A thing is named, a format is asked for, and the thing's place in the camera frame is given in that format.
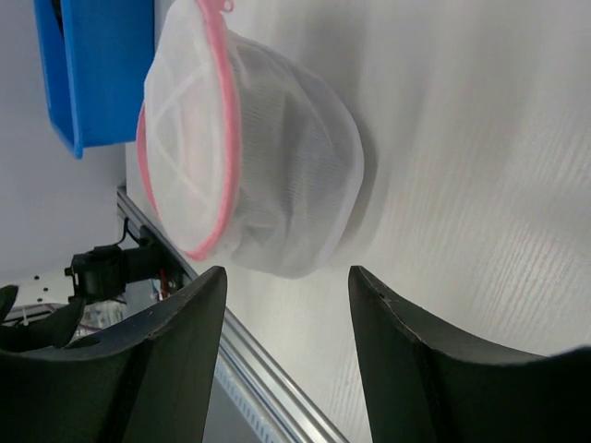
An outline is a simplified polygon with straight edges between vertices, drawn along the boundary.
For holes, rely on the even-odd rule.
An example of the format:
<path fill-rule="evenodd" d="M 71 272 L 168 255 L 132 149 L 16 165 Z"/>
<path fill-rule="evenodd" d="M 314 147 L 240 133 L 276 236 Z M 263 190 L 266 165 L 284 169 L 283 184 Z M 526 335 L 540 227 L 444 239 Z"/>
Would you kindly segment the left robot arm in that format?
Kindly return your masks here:
<path fill-rule="evenodd" d="M 123 249 L 118 243 L 96 246 L 73 256 L 65 275 L 73 282 L 73 294 L 67 304 L 52 309 L 43 318 L 26 322 L 25 317 L 9 320 L 16 307 L 19 287 L 1 288 L 1 349 L 12 353 L 63 348 L 68 345 L 84 315 L 84 309 L 100 302 L 123 303 L 122 295 L 130 283 L 158 280 L 159 293 L 166 297 L 182 286 L 181 268 L 171 253 L 147 227 L 133 238 L 137 245 Z"/>

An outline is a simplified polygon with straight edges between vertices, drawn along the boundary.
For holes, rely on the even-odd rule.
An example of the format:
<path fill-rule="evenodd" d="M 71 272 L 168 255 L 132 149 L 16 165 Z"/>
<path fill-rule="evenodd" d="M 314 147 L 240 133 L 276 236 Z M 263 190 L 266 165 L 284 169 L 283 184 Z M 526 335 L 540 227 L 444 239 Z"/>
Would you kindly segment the black bra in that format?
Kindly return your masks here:
<path fill-rule="evenodd" d="M 363 182 L 356 123 L 320 77 L 250 40 L 232 55 L 242 114 L 235 264 L 286 278 L 339 244 Z"/>

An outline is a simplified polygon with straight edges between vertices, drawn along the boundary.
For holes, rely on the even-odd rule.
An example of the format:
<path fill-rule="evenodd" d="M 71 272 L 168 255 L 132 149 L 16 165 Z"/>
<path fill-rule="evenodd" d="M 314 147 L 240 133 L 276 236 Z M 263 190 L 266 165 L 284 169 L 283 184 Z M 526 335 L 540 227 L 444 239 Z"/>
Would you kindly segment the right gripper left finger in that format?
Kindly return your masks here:
<path fill-rule="evenodd" d="M 63 348 L 2 352 L 2 441 L 200 442 L 226 292 L 213 267 Z"/>

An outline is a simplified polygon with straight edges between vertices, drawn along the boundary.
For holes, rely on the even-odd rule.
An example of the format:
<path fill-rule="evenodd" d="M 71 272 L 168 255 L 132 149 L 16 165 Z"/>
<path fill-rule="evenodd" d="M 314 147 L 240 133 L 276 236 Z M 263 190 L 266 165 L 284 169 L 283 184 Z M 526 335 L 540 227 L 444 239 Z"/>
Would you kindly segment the white mesh laundry bag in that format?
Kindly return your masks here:
<path fill-rule="evenodd" d="M 335 251 L 364 175 L 356 123 L 321 78 L 230 31 L 230 1 L 175 1 L 144 81 L 137 150 L 171 243 L 300 278 Z"/>

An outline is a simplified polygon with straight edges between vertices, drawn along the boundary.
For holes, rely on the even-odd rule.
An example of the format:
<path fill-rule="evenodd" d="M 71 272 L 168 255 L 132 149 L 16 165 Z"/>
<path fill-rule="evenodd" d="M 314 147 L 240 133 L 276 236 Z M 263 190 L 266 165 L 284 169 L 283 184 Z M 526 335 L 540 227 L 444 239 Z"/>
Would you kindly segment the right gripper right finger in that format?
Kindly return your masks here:
<path fill-rule="evenodd" d="M 348 276 L 357 361 L 376 442 L 586 442 L 590 351 L 551 356 L 481 339 Z"/>

